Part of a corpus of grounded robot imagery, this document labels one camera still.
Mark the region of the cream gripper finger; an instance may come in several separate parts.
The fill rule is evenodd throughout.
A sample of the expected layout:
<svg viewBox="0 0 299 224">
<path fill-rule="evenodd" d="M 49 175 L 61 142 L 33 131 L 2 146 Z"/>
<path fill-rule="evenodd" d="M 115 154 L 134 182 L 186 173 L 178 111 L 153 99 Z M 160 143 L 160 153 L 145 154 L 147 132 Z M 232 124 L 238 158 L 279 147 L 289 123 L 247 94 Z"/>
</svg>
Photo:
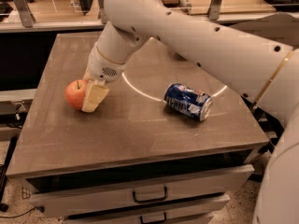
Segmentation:
<svg viewBox="0 0 299 224">
<path fill-rule="evenodd" d="M 82 111 L 92 113 L 104 101 L 109 92 L 109 88 L 104 81 L 89 81 L 83 99 Z"/>
<path fill-rule="evenodd" d="M 90 72 L 88 70 L 85 71 L 84 75 L 83 75 L 83 80 L 93 80 L 93 78 L 90 75 Z"/>
</svg>

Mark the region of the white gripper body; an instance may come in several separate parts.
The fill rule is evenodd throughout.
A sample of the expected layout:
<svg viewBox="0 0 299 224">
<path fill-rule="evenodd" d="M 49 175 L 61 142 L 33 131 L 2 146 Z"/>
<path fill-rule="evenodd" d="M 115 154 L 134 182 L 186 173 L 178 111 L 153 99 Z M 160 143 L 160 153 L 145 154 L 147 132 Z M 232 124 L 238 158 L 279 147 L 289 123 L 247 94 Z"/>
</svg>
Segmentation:
<svg viewBox="0 0 299 224">
<path fill-rule="evenodd" d="M 100 53 L 97 45 L 94 45 L 88 58 L 87 68 L 92 79 L 110 83 L 121 76 L 126 65 L 109 61 Z"/>
</svg>

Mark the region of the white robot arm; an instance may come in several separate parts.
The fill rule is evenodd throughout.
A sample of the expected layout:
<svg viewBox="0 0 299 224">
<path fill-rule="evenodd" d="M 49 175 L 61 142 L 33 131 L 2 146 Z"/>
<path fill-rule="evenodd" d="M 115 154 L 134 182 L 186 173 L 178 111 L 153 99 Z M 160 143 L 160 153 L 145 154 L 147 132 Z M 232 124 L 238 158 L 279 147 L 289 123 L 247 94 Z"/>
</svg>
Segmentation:
<svg viewBox="0 0 299 224">
<path fill-rule="evenodd" d="M 196 19 L 160 0 L 104 0 L 107 24 L 89 56 L 87 79 L 116 80 L 153 37 L 278 119 L 284 132 L 267 164 L 252 224 L 299 224 L 299 51 Z"/>
</svg>

